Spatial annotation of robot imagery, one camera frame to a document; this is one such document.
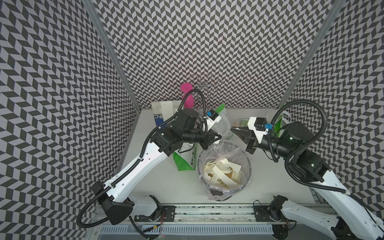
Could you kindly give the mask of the green white takeout bag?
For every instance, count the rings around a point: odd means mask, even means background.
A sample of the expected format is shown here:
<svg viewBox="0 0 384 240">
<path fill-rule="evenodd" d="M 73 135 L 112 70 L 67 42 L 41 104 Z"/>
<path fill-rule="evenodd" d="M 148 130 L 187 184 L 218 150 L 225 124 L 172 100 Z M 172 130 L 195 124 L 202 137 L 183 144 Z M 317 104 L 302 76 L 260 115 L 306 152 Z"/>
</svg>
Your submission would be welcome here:
<svg viewBox="0 0 384 240">
<path fill-rule="evenodd" d="M 231 123 L 224 103 L 215 110 L 207 112 L 207 124 L 209 130 L 206 134 L 200 130 L 186 134 L 187 142 L 173 153 L 173 159 L 179 172 L 196 169 L 198 146 L 205 150 L 213 144 L 218 144 L 220 141 L 232 137 L 230 133 Z"/>
</svg>

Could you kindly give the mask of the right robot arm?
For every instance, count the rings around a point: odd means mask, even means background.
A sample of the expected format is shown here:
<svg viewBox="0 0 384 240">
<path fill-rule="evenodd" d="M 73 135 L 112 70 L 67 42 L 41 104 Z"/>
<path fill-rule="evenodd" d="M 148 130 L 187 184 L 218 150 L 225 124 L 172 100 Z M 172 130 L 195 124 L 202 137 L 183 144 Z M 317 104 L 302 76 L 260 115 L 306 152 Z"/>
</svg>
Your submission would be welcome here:
<svg viewBox="0 0 384 240">
<path fill-rule="evenodd" d="M 318 111 L 321 126 L 317 133 L 312 133 L 299 122 L 277 126 L 277 119 L 284 109 L 300 104 Z M 261 149 L 270 153 L 274 162 L 283 159 L 287 174 L 296 183 L 314 189 L 336 212 L 334 215 L 324 214 L 284 196 L 274 196 L 269 206 L 265 207 L 265 212 L 272 221 L 285 224 L 275 230 L 276 239 L 285 239 L 290 232 L 289 223 L 297 222 L 333 240 L 381 240 L 384 237 L 383 220 L 339 181 L 323 158 L 309 150 L 309 146 L 326 132 L 327 125 L 327 114 L 318 103 L 298 99 L 278 109 L 270 121 L 252 117 L 247 126 L 233 127 L 231 131 L 246 144 L 248 153 Z"/>
</svg>

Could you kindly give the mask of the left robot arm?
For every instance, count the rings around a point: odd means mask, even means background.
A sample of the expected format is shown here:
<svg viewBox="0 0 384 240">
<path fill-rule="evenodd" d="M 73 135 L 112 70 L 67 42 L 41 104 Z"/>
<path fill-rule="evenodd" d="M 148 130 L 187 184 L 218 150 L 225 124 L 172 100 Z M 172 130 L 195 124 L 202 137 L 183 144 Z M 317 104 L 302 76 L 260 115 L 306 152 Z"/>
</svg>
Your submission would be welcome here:
<svg viewBox="0 0 384 240">
<path fill-rule="evenodd" d="M 93 228 L 109 221 L 117 225 L 125 219 L 133 220 L 136 215 L 158 216 L 161 203 L 154 197 L 134 198 L 131 196 L 135 186 L 159 163 L 166 160 L 183 144 L 199 144 L 207 150 L 222 137 L 212 130 L 208 124 L 211 112 L 207 111 L 204 94 L 198 89 L 192 89 L 186 96 L 196 93 L 201 97 L 204 116 L 193 109 L 184 108 L 183 99 L 177 112 L 160 126 L 154 128 L 146 137 L 140 154 L 123 170 L 109 180 L 96 182 L 92 189 L 95 197 L 91 199 L 79 212 L 76 224 L 80 228 Z M 82 218 L 93 203 L 99 203 L 106 217 L 94 223 L 84 223 Z"/>
</svg>

